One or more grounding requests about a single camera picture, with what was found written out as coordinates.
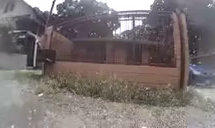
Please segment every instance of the dry grass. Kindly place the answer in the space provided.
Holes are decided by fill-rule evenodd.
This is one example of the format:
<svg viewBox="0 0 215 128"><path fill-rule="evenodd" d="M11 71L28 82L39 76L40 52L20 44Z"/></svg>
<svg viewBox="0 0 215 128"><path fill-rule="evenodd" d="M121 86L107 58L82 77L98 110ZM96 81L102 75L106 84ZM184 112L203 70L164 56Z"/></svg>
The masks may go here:
<svg viewBox="0 0 215 128"><path fill-rule="evenodd" d="M86 97L102 98L113 102L147 104L154 106L185 106L189 103L190 94L173 90L170 87L150 89L135 82L116 78L91 80L81 75L62 74L40 80L44 92L57 94L69 91Z"/></svg>

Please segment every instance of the building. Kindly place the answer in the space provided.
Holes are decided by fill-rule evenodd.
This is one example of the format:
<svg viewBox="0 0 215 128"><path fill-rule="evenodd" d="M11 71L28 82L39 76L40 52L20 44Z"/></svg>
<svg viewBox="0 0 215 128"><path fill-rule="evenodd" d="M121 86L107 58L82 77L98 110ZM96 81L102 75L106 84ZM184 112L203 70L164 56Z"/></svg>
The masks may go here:
<svg viewBox="0 0 215 128"><path fill-rule="evenodd" d="M0 0L1 26L41 34L45 18L39 9L32 8L24 0Z"/></svg>

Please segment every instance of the shrub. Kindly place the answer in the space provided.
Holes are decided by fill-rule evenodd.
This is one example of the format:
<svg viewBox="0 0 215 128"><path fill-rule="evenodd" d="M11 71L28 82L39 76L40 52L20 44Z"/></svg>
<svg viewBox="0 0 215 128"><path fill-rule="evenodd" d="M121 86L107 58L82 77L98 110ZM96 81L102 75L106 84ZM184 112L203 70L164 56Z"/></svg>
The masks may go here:
<svg viewBox="0 0 215 128"><path fill-rule="evenodd" d="M116 78L88 79L81 75L61 74L44 79L52 90L67 90L86 97L102 98L113 102L128 102L154 106L184 106L189 103L188 92L173 90L170 87L147 88L135 82Z"/></svg>

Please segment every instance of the road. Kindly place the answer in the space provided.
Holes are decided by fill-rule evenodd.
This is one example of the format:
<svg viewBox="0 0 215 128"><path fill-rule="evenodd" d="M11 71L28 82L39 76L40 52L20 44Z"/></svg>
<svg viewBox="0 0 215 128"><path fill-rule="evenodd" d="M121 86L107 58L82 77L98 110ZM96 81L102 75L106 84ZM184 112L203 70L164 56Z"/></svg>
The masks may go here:
<svg viewBox="0 0 215 128"><path fill-rule="evenodd" d="M43 128L46 109L23 92L12 71L0 71L0 128Z"/></svg>
<svg viewBox="0 0 215 128"><path fill-rule="evenodd" d="M28 87L13 71L0 71L0 128L215 128L213 106L198 99L186 107L162 108L68 93L53 100Z"/></svg>

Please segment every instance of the foliage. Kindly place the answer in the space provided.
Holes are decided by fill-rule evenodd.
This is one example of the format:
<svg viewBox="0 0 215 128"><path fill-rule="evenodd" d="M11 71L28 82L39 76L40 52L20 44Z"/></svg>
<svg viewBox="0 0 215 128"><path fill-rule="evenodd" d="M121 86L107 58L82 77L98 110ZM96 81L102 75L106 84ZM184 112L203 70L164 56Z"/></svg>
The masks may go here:
<svg viewBox="0 0 215 128"><path fill-rule="evenodd" d="M86 97L102 98L113 102L128 102L154 106L184 106L190 94L170 87L150 89L144 85L122 81L117 78L88 79L81 75L62 74L42 80L44 92L58 94L65 90Z"/></svg>
<svg viewBox="0 0 215 128"><path fill-rule="evenodd" d="M215 0L155 0L152 12L183 11L188 19L190 54L215 48Z"/></svg>
<svg viewBox="0 0 215 128"><path fill-rule="evenodd" d="M91 15L109 15L114 13L106 3L96 0L65 0L57 5L57 14L51 18L52 24L59 24L63 21L69 21L83 16ZM60 32L68 38L76 38L82 35L82 38L88 36L103 37L111 36L112 31L119 27L118 18L110 20L96 19L94 21L82 23L80 28L74 26L59 26Z"/></svg>

